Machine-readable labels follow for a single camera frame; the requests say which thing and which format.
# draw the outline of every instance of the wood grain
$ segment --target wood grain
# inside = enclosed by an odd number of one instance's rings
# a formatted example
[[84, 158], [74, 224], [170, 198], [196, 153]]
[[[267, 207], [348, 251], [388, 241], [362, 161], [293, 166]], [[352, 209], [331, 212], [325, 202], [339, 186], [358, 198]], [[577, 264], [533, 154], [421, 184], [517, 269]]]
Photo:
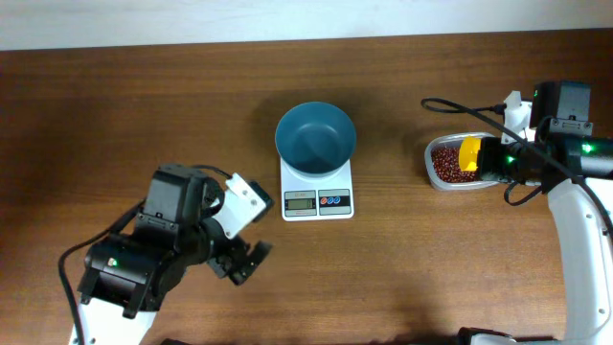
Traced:
[[[434, 191], [427, 143], [491, 130], [420, 99], [490, 105], [581, 80], [593, 85], [596, 134], [611, 135], [611, 42], [607, 30], [0, 53], [0, 340], [67, 342], [58, 256], [143, 196], [157, 165], [213, 164], [278, 197], [275, 127], [313, 100], [357, 128], [355, 217], [288, 223], [275, 207], [244, 233], [275, 244], [250, 281], [191, 268], [144, 344], [368, 343], [462, 326], [562, 337], [545, 197], [511, 208], [502, 186]], [[73, 285], [83, 256], [67, 264]]]

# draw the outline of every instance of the white container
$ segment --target white container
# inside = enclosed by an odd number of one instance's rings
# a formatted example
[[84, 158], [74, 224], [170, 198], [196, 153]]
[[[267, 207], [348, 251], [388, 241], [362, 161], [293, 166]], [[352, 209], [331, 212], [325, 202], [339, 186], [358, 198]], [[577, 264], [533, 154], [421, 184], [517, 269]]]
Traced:
[[447, 183], [439, 178], [434, 171], [434, 163], [432, 162], [432, 150], [435, 149], [459, 149], [464, 139], [468, 136], [475, 138], [493, 137], [493, 135], [485, 132], [473, 132], [462, 134], [451, 134], [444, 137], [434, 139], [425, 148], [425, 168], [428, 170], [428, 177], [432, 187], [439, 191], [467, 191], [495, 186], [498, 182], [494, 181], [475, 181], [465, 183]]

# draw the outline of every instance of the green led indicator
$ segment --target green led indicator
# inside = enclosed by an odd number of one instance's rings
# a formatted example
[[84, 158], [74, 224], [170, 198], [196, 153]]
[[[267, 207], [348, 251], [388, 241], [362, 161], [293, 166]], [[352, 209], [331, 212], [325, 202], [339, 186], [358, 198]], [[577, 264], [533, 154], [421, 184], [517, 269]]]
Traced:
[[581, 148], [583, 149], [583, 152], [585, 153], [589, 153], [594, 150], [594, 147], [589, 144], [583, 144], [581, 145]]

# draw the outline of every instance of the kitchen scale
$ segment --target kitchen scale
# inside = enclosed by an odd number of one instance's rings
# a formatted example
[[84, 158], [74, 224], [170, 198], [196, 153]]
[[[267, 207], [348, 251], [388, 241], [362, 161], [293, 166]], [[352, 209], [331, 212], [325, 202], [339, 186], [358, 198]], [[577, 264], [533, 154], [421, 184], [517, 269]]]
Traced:
[[298, 172], [281, 160], [282, 215], [287, 221], [353, 217], [352, 165], [324, 175]]

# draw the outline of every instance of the white wall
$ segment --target white wall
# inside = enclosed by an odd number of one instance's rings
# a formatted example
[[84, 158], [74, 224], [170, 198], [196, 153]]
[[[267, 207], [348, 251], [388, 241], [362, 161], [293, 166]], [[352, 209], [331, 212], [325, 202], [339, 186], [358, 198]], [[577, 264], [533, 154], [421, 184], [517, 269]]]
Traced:
[[602, 27], [612, 0], [0, 0], [0, 50]]

